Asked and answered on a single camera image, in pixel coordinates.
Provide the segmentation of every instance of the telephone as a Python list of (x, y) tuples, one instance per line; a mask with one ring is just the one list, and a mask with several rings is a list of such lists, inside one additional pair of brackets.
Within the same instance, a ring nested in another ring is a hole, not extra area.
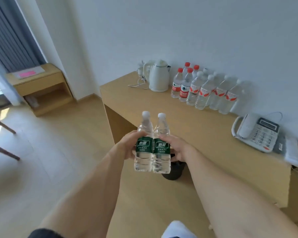
[[(236, 124), (240, 119), (243, 120), (235, 133)], [(232, 126), (232, 135), (235, 138), (265, 153), (273, 150), (278, 131), (278, 124), (256, 114), (237, 117)]]

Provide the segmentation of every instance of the person's right arm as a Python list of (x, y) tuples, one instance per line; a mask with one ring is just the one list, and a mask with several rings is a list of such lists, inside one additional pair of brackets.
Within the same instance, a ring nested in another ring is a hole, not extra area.
[(161, 136), (187, 163), (203, 208), (218, 238), (298, 238), (298, 227), (275, 205), (230, 176), (176, 136)]

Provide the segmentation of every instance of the pink paper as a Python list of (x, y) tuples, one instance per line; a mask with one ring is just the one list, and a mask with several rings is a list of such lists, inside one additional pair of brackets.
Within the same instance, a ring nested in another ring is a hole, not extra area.
[(25, 73), (20, 73), (19, 76), (21, 78), (27, 78), (27, 77), (35, 75), (35, 74), (36, 74), (35, 71), (28, 71), (28, 72), (25, 72)]

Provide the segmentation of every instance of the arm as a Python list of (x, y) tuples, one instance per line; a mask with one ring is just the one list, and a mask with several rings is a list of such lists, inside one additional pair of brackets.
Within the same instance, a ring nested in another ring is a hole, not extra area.
[(194, 147), (175, 136), (161, 136), (187, 163), (203, 208), (218, 238), (298, 238), (298, 227), (247, 184), (228, 175)]
[(145, 132), (125, 135), (74, 190), (61, 200), (39, 228), (66, 238), (106, 237), (114, 213), (124, 160)]

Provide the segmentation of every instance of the wooden chair leg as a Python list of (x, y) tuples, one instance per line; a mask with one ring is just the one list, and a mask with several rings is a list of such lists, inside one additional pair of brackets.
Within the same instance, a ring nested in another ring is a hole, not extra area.
[(10, 153), (8, 151), (6, 151), (5, 149), (3, 149), (1, 147), (0, 147), (0, 153), (5, 154), (5, 155), (7, 155), (7, 156), (9, 156), (11, 158), (14, 158), (14, 159), (18, 160), (18, 161), (20, 160), (20, 158), (18, 156), (14, 155), (14, 154), (12, 154), (12, 153)]
[(4, 127), (5, 129), (9, 130), (11, 133), (13, 133), (13, 134), (16, 133), (13, 129), (9, 128), (7, 125), (5, 125), (4, 123), (2, 123), (1, 121), (0, 121), (0, 125), (2, 127)]

